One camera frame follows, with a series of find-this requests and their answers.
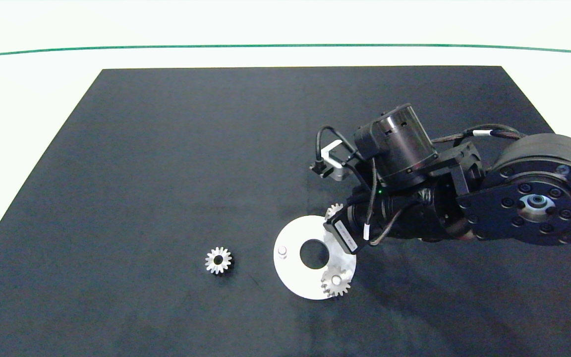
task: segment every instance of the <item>green line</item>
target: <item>green line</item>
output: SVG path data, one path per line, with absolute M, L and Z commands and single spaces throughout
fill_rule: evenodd
M 145 45 L 145 46 L 98 46 L 98 47 L 64 47 L 43 48 L 40 50 L 25 50 L 0 52 L 4 55 L 36 54 L 38 52 L 81 51 L 81 50 L 120 50 L 125 48 L 266 48 L 266 47 L 465 47 L 465 48 L 499 48 L 504 50 L 527 50 L 562 52 L 571 54 L 571 50 L 541 47 L 519 47 L 499 45 L 454 45 L 447 43 L 310 43 L 310 44 L 266 44 L 266 45 Z

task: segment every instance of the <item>hole in disc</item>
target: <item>hole in disc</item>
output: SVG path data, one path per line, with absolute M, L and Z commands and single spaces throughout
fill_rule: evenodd
M 325 244 L 319 240 L 311 239 L 301 246 L 301 261 L 310 269 L 320 269 L 329 260 L 329 251 Z

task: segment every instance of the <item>black cylindrical motor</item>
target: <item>black cylindrical motor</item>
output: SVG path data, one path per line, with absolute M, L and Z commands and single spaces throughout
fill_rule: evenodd
M 374 158 L 383 186 L 401 190 L 418 185 L 426 176 L 418 171 L 437 158 L 437 151 L 420 120 L 404 104 L 362 126 L 354 134 L 365 160 Z

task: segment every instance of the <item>white label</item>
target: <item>white label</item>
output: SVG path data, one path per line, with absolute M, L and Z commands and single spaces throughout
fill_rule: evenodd
M 351 237 L 351 234 L 349 233 L 347 228 L 345 228 L 345 225 L 343 224 L 343 222 L 338 221 L 338 222 L 336 222 L 336 224 L 334 226 L 336 227 L 336 230 L 338 231 L 338 233 L 343 238 L 343 241 L 345 241 L 345 244 L 347 244 L 347 247 L 349 248 L 349 250 L 355 251 L 356 248 L 358 248 L 358 245 L 356 244 L 356 242 L 354 242 L 354 239 Z
M 473 136 L 490 136 L 491 130 L 474 130 Z

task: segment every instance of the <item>gear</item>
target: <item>gear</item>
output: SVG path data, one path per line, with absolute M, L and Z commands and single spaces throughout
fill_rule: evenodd
M 326 222 L 328 219 L 330 219 L 332 216 L 334 216 L 336 213 L 338 213 L 340 210 L 342 210 L 342 208 L 343 208 L 342 203 L 336 203 L 335 205 L 331 205 L 330 208 L 327 208 Z
M 233 256 L 228 249 L 217 247 L 206 254 L 206 270 L 215 275 L 226 273 L 232 268 Z
M 347 294 L 347 289 L 351 287 L 349 286 L 350 282 L 351 278 L 349 278 L 345 270 L 341 270 L 336 266 L 329 266 L 327 271 L 323 273 L 321 287 L 329 298 L 333 298 Z

